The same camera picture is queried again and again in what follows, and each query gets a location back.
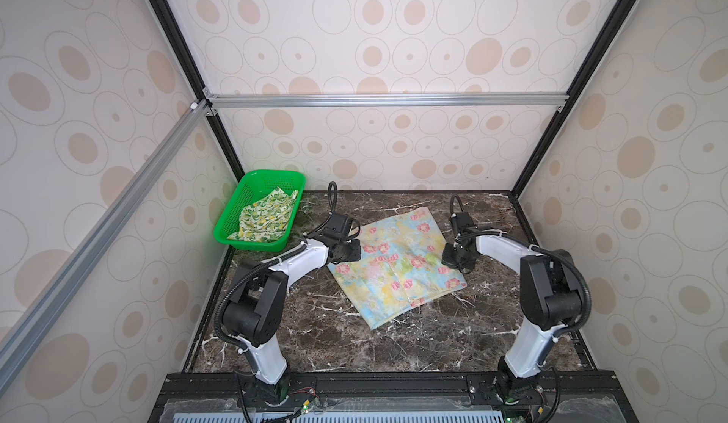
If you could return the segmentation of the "pastel floral skirt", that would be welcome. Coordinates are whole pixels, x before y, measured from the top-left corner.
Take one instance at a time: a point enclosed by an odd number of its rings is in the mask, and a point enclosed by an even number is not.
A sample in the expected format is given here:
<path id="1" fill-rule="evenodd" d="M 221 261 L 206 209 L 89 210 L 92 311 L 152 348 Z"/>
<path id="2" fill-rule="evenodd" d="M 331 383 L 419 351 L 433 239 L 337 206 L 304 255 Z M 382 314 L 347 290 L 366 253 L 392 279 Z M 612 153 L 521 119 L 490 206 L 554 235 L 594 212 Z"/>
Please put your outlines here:
<path id="1" fill-rule="evenodd" d="M 372 330 L 466 288 L 464 275 L 441 262 L 446 240 L 426 207 L 366 225 L 358 240 L 360 260 L 328 269 Z"/>

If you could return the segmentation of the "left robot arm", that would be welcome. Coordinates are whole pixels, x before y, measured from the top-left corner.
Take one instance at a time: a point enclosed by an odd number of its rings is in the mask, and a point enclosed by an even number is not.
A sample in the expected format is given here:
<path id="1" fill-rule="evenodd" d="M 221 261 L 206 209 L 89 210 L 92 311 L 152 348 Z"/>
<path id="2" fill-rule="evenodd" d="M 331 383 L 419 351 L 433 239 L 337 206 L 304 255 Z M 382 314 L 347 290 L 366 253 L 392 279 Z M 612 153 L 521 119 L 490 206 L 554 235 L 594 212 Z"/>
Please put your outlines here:
<path id="1" fill-rule="evenodd" d="M 221 297 L 212 320 L 215 335 L 242 351 L 259 383 L 287 385 L 289 366 L 277 340 L 290 287 L 311 271 L 361 258 L 361 225 L 331 212 L 295 248 L 237 269 L 231 288 Z"/>

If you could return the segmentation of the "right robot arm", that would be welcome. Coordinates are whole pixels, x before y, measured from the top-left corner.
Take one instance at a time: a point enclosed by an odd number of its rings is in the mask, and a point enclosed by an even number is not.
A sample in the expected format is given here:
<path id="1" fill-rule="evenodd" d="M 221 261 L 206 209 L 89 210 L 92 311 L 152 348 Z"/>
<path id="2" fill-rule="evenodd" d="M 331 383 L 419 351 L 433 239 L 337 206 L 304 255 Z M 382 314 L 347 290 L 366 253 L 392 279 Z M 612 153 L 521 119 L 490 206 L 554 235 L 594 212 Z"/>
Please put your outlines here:
<path id="1" fill-rule="evenodd" d="M 559 338 L 586 324 L 593 306 L 588 284 L 568 252 L 545 250 L 500 230 L 481 229 L 466 212 L 452 213 L 450 224 L 455 237 L 443 250 L 444 265 L 472 271 L 477 259 L 487 256 L 519 275 L 524 320 L 513 345 L 499 360 L 494 381 L 502 402 L 517 402 L 538 385 Z"/>

